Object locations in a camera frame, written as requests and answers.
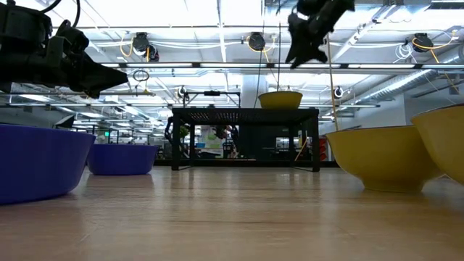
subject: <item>blue bowl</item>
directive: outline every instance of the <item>blue bowl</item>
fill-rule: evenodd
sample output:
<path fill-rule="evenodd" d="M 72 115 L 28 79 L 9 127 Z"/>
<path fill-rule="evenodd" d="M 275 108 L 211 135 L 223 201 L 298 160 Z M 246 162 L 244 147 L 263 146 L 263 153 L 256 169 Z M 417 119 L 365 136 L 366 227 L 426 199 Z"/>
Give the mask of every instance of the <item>blue bowl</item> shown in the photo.
<path fill-rule="evenodd" d="M 18 125 L 0 125 L 0 137 L 0 204 L 72 191 L 95 141 L 89 134 Z"/>
<path fill-rule="evenodd" d="M 87 165 L 95 175 L 143 175 L 152 169 L 157 151 L 157 146 L 94 144 Z"/>

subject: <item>wooden floor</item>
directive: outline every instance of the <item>wooden floor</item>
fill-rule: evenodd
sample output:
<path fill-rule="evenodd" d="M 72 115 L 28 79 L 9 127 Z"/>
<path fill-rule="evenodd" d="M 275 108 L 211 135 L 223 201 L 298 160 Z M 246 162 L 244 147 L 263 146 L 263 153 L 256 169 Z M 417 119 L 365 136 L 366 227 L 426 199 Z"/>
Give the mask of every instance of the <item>wooden floor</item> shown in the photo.
<path fill-rule="evenodd" d="M 464 260 L 464 186 L 363 191 L 338 169 L 194 168 L 101 177 L 0 207 L 0 260 Z"/>

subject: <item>yellow bowl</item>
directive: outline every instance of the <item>yellow bowl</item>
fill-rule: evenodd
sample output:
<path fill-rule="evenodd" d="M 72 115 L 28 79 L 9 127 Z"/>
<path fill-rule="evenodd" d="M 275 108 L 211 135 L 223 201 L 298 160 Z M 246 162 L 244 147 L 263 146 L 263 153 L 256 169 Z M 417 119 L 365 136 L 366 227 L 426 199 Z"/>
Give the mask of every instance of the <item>yellow bowl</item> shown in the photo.
<path fill-rule="evenodd" d="M 464 185 L 464 104 L 424 112 L 411 121 L 438 167 Z"/>
<path fill-rule="evenodd" d="M 419 192 L 441 175 L 413 126 L 344 130 L 327 138 L 339 166 L 367 189 Z"/>
<path fill-rule="evenodd" d="M 303 94 L 296 91 L 274 91 L 260 95 L 263 109 L 298 109 Z"/>

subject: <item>black metal table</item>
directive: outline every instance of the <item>black metal table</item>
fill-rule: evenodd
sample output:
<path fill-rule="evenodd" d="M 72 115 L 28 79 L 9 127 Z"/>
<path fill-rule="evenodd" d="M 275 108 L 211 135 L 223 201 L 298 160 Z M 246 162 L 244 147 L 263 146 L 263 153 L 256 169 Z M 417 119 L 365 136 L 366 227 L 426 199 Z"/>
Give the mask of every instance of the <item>black metal table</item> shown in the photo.
<path fill-rule="evenodd" d="M 190 166 L 195 161 L 195 126 L 196 125 L 254 125 L 286 126 L 289 128 L 289 164 L 294 162 L 294 130 L 303 122 L 310 122 L 312 138 L 312 171 L 320 169 L 319 158 L 319 110 L 318 109 L 221 109 L 221 108 L 173 108 L 173 161 L 172 170 L 179 170 L 181 151 L 181 121 L 190 125 Z"/>

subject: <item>bowl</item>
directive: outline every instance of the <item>bowl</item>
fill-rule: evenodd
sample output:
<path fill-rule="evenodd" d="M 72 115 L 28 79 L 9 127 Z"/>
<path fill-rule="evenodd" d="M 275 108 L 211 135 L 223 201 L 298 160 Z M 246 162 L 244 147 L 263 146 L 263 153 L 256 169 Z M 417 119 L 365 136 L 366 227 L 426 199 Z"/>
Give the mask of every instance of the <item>bowl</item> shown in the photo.
<path fill-rule="evenodd" d="M 411 119 L 438 167 L 464 185 L 464 104 L 431 110 Z"/>
<path fill-rule="evenodd" d="M 259 96 L 263 109 L 298 109 L 302 97 L 296 91 L 274 91 Z"/>
<path fill-rule="evenodd" d="M 95 141 L 90 134 L 18 125 L 0 125 L 0 136 L 0 204 L 72 191 Z"/>
<path fill-rule="evenodd" d="M 94 144 L 87 165 L 95 175 L 143 175 L 152 169 L 157 151 L 157 146 Z"/>
<path fill-rule="evenodd" d="M 419 192 L 442 175 L 414 126 L 343 130 L 327 138 L 339 166 L 367 189 Z"/>

